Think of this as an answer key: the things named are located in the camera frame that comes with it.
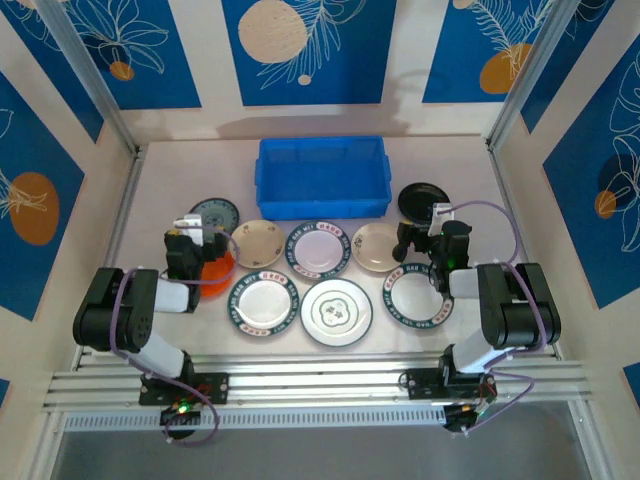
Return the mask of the dark teal patterned plate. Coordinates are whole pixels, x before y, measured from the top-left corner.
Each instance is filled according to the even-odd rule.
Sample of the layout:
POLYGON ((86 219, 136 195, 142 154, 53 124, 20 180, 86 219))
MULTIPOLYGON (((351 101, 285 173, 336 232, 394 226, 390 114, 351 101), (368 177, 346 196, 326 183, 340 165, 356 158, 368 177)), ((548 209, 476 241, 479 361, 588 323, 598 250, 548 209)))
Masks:
POLYGON ((209 198, 193 206, 190 214, 198 214, 206 226, 222 228, 232 233, 239 225, 240 215, 236 205, 224 198, 209 198))

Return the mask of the orange plate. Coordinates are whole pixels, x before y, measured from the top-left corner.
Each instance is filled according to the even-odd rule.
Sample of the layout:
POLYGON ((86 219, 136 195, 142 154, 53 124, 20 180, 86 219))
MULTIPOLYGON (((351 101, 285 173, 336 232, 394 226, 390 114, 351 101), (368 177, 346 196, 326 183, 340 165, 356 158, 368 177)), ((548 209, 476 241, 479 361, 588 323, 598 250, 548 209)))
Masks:
POLYGON ((201 272, 201 297, 211 299, 224 292, 231 284, 235 266, 233 255, 227 251, 221 258, 206 261, 201 272))

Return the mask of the black plate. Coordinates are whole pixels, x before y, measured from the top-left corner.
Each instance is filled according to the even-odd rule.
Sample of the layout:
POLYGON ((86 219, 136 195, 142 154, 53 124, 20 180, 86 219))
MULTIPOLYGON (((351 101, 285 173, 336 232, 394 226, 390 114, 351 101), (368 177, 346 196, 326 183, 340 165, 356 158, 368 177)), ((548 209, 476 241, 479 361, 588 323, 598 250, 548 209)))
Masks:
POLYGON ((410 222, 430 226, 433 206, 437 203, 449 203, 448 195, 438 186, 416 182, 405 186, 397 200, 400 213, 410 222))

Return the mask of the beige plate with dark blotch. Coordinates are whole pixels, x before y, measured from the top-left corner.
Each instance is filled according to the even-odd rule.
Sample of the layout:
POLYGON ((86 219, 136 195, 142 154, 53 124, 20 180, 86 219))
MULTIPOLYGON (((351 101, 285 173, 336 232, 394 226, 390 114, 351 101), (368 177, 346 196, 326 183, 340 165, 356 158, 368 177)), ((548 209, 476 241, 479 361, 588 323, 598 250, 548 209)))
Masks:
POLYGON ((368 223, 352 238, 352 256, 366 270, 388 272, 400 265, 392 254, 397 244, 395 227, 386 223, 368 223))

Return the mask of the beige floral plate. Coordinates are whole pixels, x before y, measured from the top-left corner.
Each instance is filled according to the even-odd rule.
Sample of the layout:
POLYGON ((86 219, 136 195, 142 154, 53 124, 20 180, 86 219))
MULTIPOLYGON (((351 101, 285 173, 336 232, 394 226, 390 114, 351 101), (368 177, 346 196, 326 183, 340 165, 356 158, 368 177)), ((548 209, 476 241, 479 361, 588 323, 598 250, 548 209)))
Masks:
POLYGON ((239 225, 232 233, 239 247, 240 266, 261 269, 274 264, 285 247, 283 230, 268 220, 250 220, 239 225))

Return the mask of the green rimmed lettered plate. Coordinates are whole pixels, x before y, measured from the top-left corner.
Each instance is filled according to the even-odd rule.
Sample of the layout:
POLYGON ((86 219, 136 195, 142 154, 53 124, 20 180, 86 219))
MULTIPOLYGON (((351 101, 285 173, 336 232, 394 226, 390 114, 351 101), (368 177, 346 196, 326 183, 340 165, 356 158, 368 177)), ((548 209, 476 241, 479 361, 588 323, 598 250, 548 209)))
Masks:
POLYGON ((260 270, 242 277, 232 288, 228 316, 241 332, 254 337, 282 333, 295 320, 300 295, 294 282, 276 270, 260 270))
POLYGON ((431 268, 423 263, 406 263, 392 270, 384 280, 382 298, 394 320, 417 330, 440 326, 454 308, 454 299, 436 290, 431 268))
POLYGON ((298 225, 285 243, 288 265, 309 280, 325 280, 341 273, 351 258, 351 241, 346 232, 328 221, 298 225))

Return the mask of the white plate green clover motif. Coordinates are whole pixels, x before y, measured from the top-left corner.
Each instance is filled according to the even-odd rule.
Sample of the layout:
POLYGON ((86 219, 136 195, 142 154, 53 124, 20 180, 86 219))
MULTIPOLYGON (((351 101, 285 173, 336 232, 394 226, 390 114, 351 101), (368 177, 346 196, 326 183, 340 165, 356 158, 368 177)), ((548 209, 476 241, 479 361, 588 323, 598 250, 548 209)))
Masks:
POLYGON ((373 305, 365 290, 345 279, 323 280, 304 295, 300 319, 306 333, 328 347, 357 343, 373 324, 373 305))

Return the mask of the blue plastic bin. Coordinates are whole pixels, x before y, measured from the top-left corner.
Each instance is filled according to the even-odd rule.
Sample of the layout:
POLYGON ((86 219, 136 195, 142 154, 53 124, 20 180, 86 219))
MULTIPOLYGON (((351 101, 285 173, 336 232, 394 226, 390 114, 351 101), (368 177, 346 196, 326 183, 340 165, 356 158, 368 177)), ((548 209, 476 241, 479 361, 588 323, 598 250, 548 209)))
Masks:
POLYGON ((381 218, 392 199, 380 136, 263 139, 254 179, 267 220, 381 218))

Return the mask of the black control board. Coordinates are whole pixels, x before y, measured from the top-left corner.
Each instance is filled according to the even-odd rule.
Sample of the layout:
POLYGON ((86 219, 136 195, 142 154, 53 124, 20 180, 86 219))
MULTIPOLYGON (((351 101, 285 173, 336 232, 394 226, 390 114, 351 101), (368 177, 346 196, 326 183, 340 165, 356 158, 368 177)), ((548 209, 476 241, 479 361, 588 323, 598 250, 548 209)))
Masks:
POLYGON ((467 434, 483 422, 483 416, 489 408, 489 404, 464 404, 457 406, 445 406, 444 428, 454 434, 467 434))
POLYGON ((176 403, 161 411, 162 427, 198 424, 201 411, 193 404, 176 403))

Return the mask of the aluminium table side rail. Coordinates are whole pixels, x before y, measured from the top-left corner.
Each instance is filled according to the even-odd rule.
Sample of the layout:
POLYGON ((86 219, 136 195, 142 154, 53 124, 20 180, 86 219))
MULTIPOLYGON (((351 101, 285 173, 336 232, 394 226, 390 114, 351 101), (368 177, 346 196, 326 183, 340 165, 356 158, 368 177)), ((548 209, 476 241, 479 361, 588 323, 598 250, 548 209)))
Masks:
POLYGON ((512 201, 509 185, 506 182, 506 176, 504 175, 504 170, 499 162, 499 158, 497 157, 496 153, 493 151, 493 149, 490 146, 487 146, 487 151, 488 151, 488 155, 494 170, 494 176, 496 178, 496 182, 500 190, 504 208, 511 215, 511 218, 513 219, 516 226, 516 237, 517 237, 517 244, 518 244, 518 250, 519 250, 519 261, 522 263, 528 262, 529 256, 528 256, 526 246, 520 230, 518 215, 517 215, 516 209, 514 208, 514 203, 512 201))
POLYGON ((138 148, 136 156, 126 177, 124 190, 120 199, 117 214, 109 238, 107 251, 103 260, 103 265, 105 267, 113 267, 116 264, 116 260, 122 243, 122 238, 146 158, 147 150, 147 145, 143 145, 138 148))

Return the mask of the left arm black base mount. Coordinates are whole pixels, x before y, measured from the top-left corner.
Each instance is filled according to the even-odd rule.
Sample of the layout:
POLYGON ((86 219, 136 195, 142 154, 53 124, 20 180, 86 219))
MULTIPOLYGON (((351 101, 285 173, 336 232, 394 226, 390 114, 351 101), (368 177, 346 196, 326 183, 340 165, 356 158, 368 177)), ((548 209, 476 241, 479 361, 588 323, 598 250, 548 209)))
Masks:
MULTIPOLYGON (((186 384, 206 396, 212 404, 224 405, 229 393, 229 378, 227 373, 195 373, 186 384)), ((141 376, 140 405, 168 407, 183 402, 194 404, 200 400, 182 387, 141 376)))

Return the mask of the blue floral wall panel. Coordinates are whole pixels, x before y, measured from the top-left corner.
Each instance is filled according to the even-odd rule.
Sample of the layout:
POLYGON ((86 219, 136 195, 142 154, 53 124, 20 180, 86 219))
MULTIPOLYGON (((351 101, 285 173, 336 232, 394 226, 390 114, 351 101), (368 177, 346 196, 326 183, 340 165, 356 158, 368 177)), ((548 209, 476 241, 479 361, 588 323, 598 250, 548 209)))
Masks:
POLYGON ((63 0, 122 110, 199 108, 168 0, 63 0))
POLYGON ((598 307, 640 287, 640 38, 543 164, 598 307))
POLYGON ((0 0, 0 11, 96 143, 104 119, 64 57, 33 0, 0 0))
POLYGON ((221 0, 246 107, 378 104, 397 0, 221 0))
POLYGON ((35 319, 83 180, 0 72, 0 307, 35 319))
POLYGON ((503 101, 554 3, 555 0, 451 0, 423 102, 503 101))
POLYGON ((582 112, 607 136, 640 138, 640 0, 579 0, 521 109, 522 135, 554 143, 582 112))

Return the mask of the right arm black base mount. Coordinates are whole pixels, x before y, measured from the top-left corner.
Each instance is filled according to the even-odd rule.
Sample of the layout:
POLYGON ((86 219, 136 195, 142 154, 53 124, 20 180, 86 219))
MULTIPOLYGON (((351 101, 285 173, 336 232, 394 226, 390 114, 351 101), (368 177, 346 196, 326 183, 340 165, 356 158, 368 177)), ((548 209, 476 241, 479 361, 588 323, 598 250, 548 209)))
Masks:
POLYGON ((411 400, 493 399, 498 395, 494 378, 486 374, 459 373, 452 369, 415 368, 404 373, 411 400))

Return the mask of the aluminium rail frame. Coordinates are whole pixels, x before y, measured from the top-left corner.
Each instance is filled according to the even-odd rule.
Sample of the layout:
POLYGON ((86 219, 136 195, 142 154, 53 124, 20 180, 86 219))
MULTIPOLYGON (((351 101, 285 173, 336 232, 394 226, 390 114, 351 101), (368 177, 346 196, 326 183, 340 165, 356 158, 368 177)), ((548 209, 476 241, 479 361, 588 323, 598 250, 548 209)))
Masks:
MULTIPOLYGON (((422 354, 328 354, 304 356, 214 356, 193 358, 198 372, 230 376, 230 408, 405 405, 408 394, 399 384, 410 368, 437 365, 433 352, 422 354)), ((506 402, 533 378, 528 401, 593 399, 587 371, 578 361, 551 354, 524 356, 498 367, 497 381, 506 402)), ((109 354, 83 353, 73 371, 52 375, 46 411, 125 410, 138 408, 139 373, 109 354)))

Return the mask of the aluminium corner post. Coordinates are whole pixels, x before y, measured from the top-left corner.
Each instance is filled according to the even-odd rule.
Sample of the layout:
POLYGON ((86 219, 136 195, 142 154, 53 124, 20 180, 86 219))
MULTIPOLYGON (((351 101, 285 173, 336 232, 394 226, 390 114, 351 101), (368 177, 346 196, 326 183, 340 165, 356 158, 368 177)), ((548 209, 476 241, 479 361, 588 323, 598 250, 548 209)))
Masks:
POLYGON ((520 116, 525 101, 537 84, 579 2, 580 0, 551 0, 548 14, 538 29, 530 53, 486 136, 486 146, 490 153, 499 150, 520 116))
POLYGON ((135 160, 139 153, 139 145, 127 127, 113 95, 65 9, 57 0, 33 1, 36 10, 87 95, 102 118, 111 127, 130 158, 135 160))

